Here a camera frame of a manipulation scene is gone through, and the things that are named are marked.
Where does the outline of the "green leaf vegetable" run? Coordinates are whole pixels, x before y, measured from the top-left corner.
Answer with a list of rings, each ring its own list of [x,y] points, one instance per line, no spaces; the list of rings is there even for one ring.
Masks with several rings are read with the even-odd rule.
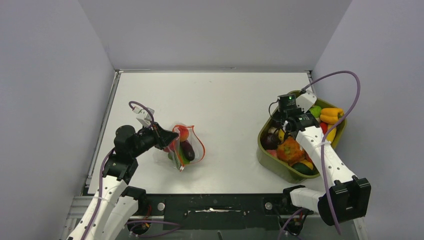
[[[188,161],[182,153],[176,154],[175,152],[170,151],[167,154],[167,157],[174,164],[174,167],[178,169],[180,172],[184,170],[186,165],[190,164],[190,161]]]

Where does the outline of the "orange peach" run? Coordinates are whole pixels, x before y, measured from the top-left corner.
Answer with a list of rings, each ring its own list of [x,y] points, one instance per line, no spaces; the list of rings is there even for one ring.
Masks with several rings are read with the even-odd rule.
[[[179,131],[179,141],[180,142],[184,142],[189,138],[189,130],[186,126],[178,126],[177,127],[178,131]]]

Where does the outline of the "clear orange zip bag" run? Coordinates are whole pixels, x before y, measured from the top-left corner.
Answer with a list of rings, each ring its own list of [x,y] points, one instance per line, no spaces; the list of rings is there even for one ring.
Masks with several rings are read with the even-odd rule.
[[[194,127],[194,125],[176,124],[172,131],[177,133],[178,137],[163,150],[180,172],[186,166],[196,164],[205,157],[205,146],[195,133]]]

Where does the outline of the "purple eggplant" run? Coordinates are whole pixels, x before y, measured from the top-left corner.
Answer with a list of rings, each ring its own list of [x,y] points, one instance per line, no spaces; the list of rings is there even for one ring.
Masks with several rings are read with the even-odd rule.
[[[188,140],[184,142],[180,142],[180,148],[182,150],[183,156],[185,157],[187,161],[191,162],[195,159],[196,155],[195,155],[194,149]]]

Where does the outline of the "red apple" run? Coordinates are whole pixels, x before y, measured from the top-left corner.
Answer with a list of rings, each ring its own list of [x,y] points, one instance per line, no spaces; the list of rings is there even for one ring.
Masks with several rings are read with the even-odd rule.
[[[167,147],[163,149],[166,153],[171,153],[175,151],[175,141],[172,141]]]

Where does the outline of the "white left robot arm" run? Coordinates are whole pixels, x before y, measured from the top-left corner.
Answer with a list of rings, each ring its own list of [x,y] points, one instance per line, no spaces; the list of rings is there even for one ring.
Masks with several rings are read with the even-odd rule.
[[[165,149],[178,136],[156,122],[139,131],[131,125],[119,127],[115,131],[114,147],[101,164],[97,192],[67,238],[114,240],[146,202],[146,191],[129,185],[139,166],[137,157],[151,148]]]

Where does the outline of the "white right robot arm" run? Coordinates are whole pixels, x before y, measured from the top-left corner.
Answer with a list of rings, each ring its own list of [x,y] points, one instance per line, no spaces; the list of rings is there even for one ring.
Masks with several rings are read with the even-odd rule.
[[[276,148],[279,160],[294,164],[299,154],[308,155],[323,179],[324,191],[304,185],[283,190],[282,209],[289,214],[298,209],[318,213],[329,226],[362,218],[367,214],[371,184],[359,178],[337,155],[327,140],[318,121],[309,110],[297,104],[295,94],[277,97],[278,112],[283,136]]]

